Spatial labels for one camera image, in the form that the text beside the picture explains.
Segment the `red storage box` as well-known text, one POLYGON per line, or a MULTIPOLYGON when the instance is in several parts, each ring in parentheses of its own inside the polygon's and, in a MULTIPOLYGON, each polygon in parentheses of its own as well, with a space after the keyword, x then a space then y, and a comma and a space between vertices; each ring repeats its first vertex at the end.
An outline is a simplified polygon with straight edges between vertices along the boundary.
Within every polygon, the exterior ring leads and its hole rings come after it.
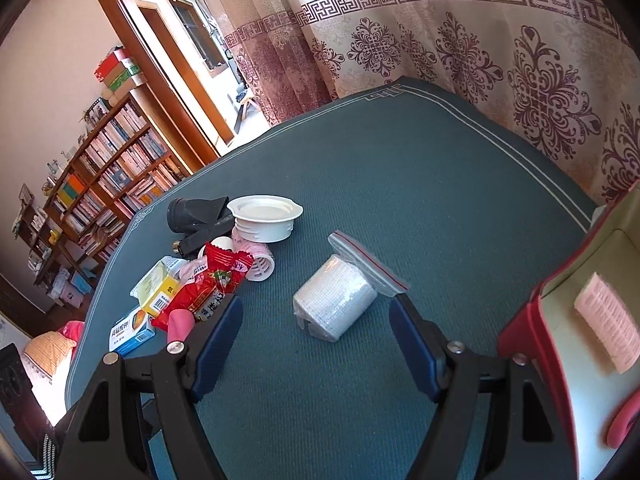
POLYGON ((582 246, 534 289, 498 338, 500 356, 524 354, 548 386, 570 444, 578 479, 612 463, 608 428, 639 390, 639 365, 620 374, 602 342, 574 308, 598 274, 639 317, 639 187, 607 206, 582 246))

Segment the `blue white medicine box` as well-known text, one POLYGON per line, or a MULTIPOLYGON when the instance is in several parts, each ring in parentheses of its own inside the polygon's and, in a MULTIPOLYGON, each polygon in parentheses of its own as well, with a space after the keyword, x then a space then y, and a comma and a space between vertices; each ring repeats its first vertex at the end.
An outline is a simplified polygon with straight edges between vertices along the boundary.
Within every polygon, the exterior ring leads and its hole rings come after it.
POLYGON ((126 356, 155 336, 149 313, 141 308, 131 310, 118 320, 108 336, 108 351, 126 356))

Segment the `stacked boxes on shelf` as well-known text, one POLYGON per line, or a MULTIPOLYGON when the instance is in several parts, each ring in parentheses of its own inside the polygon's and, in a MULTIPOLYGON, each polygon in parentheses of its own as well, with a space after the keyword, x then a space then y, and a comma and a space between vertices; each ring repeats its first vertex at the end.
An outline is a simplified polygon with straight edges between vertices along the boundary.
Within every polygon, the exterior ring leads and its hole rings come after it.
POLYGON ((114 47, 94 70, 96 80, 103 84, 102 98, 115 106, 131 90, 146 84, 146 78, 136 60, 125 47, 114 47))

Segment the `wooden stool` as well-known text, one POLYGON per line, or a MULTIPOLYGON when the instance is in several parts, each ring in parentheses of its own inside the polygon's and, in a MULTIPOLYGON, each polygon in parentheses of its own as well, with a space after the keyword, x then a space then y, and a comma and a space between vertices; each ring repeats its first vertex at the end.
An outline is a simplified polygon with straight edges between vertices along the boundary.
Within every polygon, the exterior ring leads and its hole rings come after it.
POLYGON ((255 110, 260 110, 260 106, 257 103, 254 93, 250 89, 241 91, 236 96, 236 119, 234 124, 234 133, 239 134, 242 123, 244 122, 248 110, 253 107, 255 110))

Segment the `pink hair roller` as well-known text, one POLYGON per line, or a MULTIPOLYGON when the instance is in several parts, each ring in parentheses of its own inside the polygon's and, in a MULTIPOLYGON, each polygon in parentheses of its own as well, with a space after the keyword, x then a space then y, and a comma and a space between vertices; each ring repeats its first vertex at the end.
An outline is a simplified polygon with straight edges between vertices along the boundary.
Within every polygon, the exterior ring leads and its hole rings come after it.
POLYGON ((168 316, 167 342, 185 342, 195 324, 193 314, 186 309, 172 310, 168 316))
POLYGON ((231 238, 236 252, 247 252, 254 259, 250 270, 247 271, 246 278, 250 282, 263 282, 268 280, 276 267, 269 247, 264 243, 246 240, 241 236, 237 228, 233 228, 231 238))

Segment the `wooden bookshelf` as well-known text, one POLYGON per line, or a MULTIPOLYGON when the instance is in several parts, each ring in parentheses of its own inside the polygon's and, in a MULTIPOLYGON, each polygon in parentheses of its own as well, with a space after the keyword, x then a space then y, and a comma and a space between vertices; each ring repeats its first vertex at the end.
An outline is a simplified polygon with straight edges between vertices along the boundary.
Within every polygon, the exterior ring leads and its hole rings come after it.
POLYGON ((96 102, 89 117, 94 128, 18 231, 34 285, 45 292, 63 268, 96 284, 134 216, 192 174, 169 142, 174 125, 145 86, 109 110, 96 102))

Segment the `black dryer nozzle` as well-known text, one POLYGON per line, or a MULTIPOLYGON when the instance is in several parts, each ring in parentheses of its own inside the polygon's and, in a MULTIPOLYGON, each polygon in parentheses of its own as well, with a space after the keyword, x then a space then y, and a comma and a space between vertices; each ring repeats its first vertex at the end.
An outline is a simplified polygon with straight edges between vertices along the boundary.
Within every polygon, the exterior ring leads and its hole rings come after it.
POLYGON ((228 196, 214 200, 176 198, 168 205, 168 228, 175 233, 194 233, 224 218, 228 203, 228 196))

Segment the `green table mat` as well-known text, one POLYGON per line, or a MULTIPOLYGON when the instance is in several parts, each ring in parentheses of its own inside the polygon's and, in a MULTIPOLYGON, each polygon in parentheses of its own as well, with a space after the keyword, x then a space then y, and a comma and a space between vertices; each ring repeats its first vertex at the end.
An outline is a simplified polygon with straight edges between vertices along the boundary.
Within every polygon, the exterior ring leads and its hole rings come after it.
POLYGON ((277 195, 303 207, 243 283, 238 338, 198 404, 231 479, 401 479, 433 404, 416 388, 378 298, 337 342, 300 330, 294 292, 341 231, 409 287, 421 315, 491 354, 532 289, 580 245, 594 201, 553 162, 469 103, 403 79, 274 127, 139 211, 104 270, 66 396, 84 392, 130 289, 167 255, 175 198, 277 195))

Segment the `wooden door frame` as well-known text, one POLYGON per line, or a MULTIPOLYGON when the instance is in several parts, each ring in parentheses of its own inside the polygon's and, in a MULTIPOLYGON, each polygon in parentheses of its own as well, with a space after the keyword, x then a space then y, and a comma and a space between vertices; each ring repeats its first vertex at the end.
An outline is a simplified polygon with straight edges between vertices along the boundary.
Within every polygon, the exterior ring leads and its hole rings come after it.
POLYGON ((220 158, 233 139, 228 122, 205 87, 206 70, 168 0, 98 0, 122 45, 146 77, 140 91, 157 102, 157 128, 180 162, 195 172, 220 158))

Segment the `white plastic lid cap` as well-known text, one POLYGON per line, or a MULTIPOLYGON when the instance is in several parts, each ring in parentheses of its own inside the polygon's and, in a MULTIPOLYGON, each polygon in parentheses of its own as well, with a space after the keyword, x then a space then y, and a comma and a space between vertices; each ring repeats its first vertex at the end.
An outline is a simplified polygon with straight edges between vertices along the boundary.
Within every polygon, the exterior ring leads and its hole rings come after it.
POLYGON ((277 243, 293 232, 294 222, 304 208, 294 200, 274 195, 249 195, 228 203, 235 229, 243 240, 255 243, 277 243))

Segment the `green yellow medicine box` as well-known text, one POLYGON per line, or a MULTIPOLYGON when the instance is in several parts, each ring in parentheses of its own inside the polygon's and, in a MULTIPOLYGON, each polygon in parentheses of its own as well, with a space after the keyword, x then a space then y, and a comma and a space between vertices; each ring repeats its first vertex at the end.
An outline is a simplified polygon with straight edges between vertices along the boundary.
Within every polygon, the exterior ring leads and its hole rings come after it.
POLYGON ((180 271, 186 260, 165 256, 130 290, 130 296, 138 300, 139 307, 152 318, 157 318, 179 289, 180 271))

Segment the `pink paper in box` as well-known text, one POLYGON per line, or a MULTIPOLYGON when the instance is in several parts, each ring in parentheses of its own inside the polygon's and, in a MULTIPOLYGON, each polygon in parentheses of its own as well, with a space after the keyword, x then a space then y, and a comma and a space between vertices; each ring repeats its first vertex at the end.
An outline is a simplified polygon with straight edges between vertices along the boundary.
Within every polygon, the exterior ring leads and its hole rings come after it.
POLYGON ((624 374, 639 359, 639 327, 615 289, 593 273, 574 308, 599 339, 615 369, 624 374))

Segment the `red snack packet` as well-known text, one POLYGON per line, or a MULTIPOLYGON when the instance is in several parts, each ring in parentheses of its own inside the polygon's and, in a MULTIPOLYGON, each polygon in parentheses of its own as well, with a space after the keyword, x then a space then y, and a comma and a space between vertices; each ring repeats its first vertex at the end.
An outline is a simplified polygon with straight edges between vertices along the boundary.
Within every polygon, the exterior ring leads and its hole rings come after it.
POLYGON ((152 325, 166 332, 169 313, 176 309, 189 310, 197 321, 206 321, 225 296, 235 293, 253 262, 247 252, 208 246, 202 258, 182 267, 178 292, 152 325))

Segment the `white roll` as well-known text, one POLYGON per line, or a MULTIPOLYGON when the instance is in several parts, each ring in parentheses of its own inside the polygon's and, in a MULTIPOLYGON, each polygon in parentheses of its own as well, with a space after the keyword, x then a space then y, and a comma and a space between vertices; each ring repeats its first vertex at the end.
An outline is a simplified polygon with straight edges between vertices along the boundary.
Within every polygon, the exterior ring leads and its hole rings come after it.
POLYGON ((314 338, 335 342, 377 296, 408 292, 408 284, 358 240, 341 231, 328 236, 329 259, 294 294, 298 328, 314 338))

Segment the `black rectangular bar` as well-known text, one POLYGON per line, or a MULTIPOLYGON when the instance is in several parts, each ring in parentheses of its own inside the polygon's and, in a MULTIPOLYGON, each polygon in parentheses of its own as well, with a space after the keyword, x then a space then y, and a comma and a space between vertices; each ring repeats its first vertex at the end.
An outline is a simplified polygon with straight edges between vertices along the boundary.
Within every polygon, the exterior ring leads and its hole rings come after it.
POLYGON ((221 218, 213 224, 203 226, 183 240, 176 240, 175 243, 172 244, 172 250, 181 258, 192 259, 203 246, 215 238, 230 234, 234 224, 235 218, 232 214, 228 214, 228 216, 221 218))

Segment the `patterned beige curtain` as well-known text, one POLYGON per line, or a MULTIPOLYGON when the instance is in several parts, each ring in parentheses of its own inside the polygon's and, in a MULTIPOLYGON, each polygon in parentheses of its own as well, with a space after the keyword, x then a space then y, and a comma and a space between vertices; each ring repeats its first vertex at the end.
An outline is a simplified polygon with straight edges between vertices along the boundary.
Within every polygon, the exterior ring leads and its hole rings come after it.
POLYGON ((268 122, 411 77, 593 200, 639 181, 639 21, 613 0, 205 0, 268 122))

